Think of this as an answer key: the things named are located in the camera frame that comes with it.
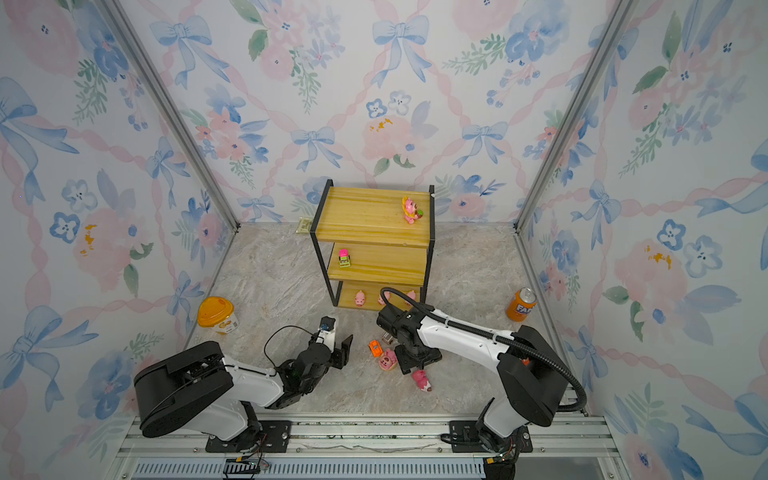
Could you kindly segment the pink bear cream toy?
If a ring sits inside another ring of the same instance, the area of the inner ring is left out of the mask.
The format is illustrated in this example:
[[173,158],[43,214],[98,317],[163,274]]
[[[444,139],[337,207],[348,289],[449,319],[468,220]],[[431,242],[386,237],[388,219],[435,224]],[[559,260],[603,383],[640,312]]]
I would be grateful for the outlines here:
[[411,374],[412,379],[416,383],[416,386],[423,392],[431,392],[432,385],[424,370],[415,370]]

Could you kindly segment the pink green toy car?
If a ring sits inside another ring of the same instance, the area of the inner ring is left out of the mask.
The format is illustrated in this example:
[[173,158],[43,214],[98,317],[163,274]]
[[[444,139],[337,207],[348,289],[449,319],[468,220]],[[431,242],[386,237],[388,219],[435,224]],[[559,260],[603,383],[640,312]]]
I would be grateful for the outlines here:
[[338,264],[340,268],[349,268],[351,266],[350,254],[346,248],[342,248],[339,250]]

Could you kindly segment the pink bear sunflower toy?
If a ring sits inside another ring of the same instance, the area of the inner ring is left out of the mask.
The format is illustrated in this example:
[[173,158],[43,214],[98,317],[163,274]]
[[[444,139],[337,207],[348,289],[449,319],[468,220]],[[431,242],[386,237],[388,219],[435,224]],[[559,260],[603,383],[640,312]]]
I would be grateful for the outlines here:
[[402,200],[402,209],[404,220],[413,225],[417,220],[423,217],[423,211],[418,207],[417,203],[410,197],[406,196]]

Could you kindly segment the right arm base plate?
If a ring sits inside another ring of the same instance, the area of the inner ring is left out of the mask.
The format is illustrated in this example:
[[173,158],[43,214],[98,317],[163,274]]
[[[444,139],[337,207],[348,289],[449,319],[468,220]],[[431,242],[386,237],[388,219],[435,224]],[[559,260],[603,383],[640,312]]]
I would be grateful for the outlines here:
[[454,453],[513,455],[533,451],[526,426],[517,428],[507,437],[501,437],[487,427],[479,427],[478,421],[453,420],[448,423],[448,429],[440,439],[449,444]]

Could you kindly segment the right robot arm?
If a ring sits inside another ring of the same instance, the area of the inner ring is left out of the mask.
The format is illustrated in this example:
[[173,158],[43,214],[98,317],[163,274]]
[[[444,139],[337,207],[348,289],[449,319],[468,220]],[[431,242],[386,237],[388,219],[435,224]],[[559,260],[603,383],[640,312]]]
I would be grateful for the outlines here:
[[548,427],[556,413],[570,409],[561,401],[571,384],[571,372],[532,327],[496,331],[440,310],[406,311],[393,305],[378,313],[376,324],[398,342],[395,354],[405,374],[440,361],[448,351],[498,375],[505,396],[486,404],[475,423],[475,439],[453,438],[455,445],[501,453],[512,446],[523,427]]

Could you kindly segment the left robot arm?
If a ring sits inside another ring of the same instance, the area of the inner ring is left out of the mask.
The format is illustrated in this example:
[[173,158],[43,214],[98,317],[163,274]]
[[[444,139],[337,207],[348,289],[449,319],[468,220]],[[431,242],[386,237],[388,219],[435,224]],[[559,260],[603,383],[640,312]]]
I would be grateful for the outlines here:
[[331,368],[349,361],[354,337],[340,345],[319,331],[294,359],[264,369],[246,365],[206,341],[157,362],[134,378],[143,436],[191,429],[229,442],[258,425],[257,407],[284,409],[310,394]]

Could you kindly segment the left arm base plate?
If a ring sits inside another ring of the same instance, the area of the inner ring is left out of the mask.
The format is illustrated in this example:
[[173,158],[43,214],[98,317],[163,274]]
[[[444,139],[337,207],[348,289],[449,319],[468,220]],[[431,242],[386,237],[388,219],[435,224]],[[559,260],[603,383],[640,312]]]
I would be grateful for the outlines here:
[[206,453],[285,453],[290,440],[292,422],[288,420],[260,421],[247,427],[231,440],[210,435]]

